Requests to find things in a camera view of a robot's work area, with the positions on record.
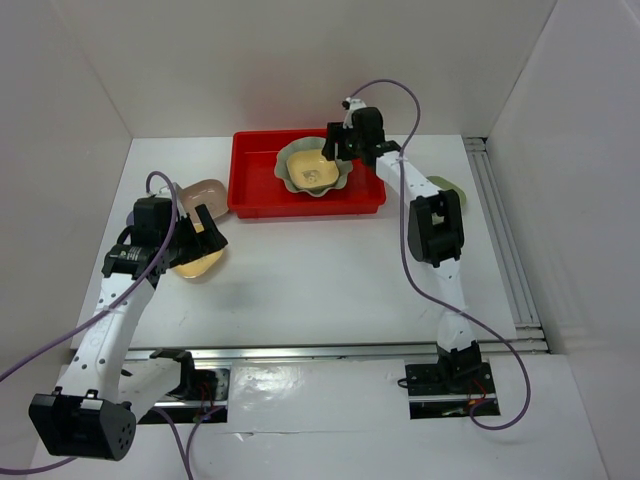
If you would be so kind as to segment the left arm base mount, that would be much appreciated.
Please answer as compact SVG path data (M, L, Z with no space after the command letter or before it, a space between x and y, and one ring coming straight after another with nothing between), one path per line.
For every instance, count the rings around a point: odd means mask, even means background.
M200 414L216 407L219 374L223 370L187 370L182 378L179 362L156 359L126 364L117 387L117 403L133 412L138 423L160 404L179 423L190 423Z

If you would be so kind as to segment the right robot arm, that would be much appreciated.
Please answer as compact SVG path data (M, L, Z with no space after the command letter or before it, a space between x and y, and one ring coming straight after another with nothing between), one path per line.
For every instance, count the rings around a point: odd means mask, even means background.
M330 161L361 160L401 197L403 267L408 267L407 254L426 265L438 284L433 302L444 308L437 327L437 362L431 381L458 393L473 383L482 368L476 335L464 317L460 197L451 188L436 186L406 160L402 147L385 137L383 117L377 108L352 97L344 100L342 107L345 118L327 125L322 153Z

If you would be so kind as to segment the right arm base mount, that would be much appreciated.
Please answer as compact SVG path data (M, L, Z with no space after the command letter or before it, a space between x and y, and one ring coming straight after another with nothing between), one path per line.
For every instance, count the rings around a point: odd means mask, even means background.
M407 364L397 385L408 395L412 420L499 416L493 374L488 362L476 372L458 380L445 380L435 364Z

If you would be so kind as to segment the yellow square plate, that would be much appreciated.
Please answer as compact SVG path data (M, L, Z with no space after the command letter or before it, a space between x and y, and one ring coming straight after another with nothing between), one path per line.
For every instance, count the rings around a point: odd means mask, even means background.
M219 250L189 263L177 265L172 268L172 271L183 279L199 278L219 263L224 253L224 249Z
M327 160L320 149L293 153L287 158L286 167L293 185L304 190L332 186L340 176L336 163Z

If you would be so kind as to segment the green square plate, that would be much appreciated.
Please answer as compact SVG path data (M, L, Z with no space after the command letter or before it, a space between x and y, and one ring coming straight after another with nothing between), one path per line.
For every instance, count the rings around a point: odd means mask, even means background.
M465 209L466 204L467 204L467 196L466 193L464 192L464 190L457 186L456 184L454 184L453 182L447 180L444 177L441 176L437 176L437 175L431 175L431 176L427 176L427 180L429 182L431 182L433 185L435 185L439 190L442 191L448 191L448 190L453 190L456 192L456 194L459 197L459 201L460 201L460 207L462 210Z

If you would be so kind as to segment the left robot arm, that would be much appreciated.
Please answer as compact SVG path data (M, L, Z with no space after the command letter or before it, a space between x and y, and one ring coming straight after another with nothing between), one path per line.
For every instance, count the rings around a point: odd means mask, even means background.
M227 240L206 205L190 217L169 198L138 199L132 222L107 252L98 321L89 327L49 394L37 394L29 417L49 454L121 460L137 423L164 396L207 395L215 375L199 371L183 349L158 348L141 366L124 366L134 333L161 276L221 252Z

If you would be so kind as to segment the large green scalloped bowl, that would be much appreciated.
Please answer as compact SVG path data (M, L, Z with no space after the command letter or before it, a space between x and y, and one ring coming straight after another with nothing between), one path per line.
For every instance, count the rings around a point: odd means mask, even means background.
M331 190L341 190L344 189L348 182L348 177L353 171L353 163L351 161L341 161L335 160L336 166L339 169L340 176L337 182L329 187L317 189L317 190L304 190L299 189L293 185L290 180L289 174L287 172L286 160L287 158L297 151L310 150L310 149L320 149L322 152L322 148L325 144L325 139L321 137L304 137L286 145L283 149L281 149L276 156L276 165L274 167L274 175L277 179L281 180L285 186L285 188L294 194L307 194L314 198L319 198L326 195Z

